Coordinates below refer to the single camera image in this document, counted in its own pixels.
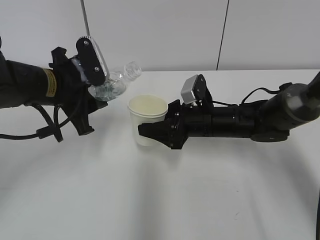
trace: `paper cup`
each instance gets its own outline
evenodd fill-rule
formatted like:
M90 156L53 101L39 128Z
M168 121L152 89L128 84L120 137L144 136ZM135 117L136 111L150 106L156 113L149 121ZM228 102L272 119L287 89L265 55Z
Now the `paper cup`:
M168 112L166 101L153 95L138 95L129 101L128 108L136 142L142 146L152 146L159 143L151 138L140 136L138 126L163 121Z

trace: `plastic bottle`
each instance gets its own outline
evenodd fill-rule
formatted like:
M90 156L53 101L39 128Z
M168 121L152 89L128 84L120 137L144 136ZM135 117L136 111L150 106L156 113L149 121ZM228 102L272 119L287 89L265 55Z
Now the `plastic bottle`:
M89 93L98 101L109 102L123 94L131 82L142 74L139 65L133 61L124 67L117 67L110 71L110 78L100 86L90 86Z

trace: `white table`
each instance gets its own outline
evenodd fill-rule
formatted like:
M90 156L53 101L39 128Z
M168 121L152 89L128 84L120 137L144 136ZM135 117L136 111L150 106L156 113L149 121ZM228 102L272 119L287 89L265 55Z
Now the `white table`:
M317 70L144 72L93 113L96 132L0 141L0 239L313 240L320 183L320 120L288 141L190 138L183 150L138 147L127 102L171 102L203 74L213 98L239 103L257 87L308 83ZM270 98L257 92L250 100ZM0 132L44 126L30 107L1 109Z

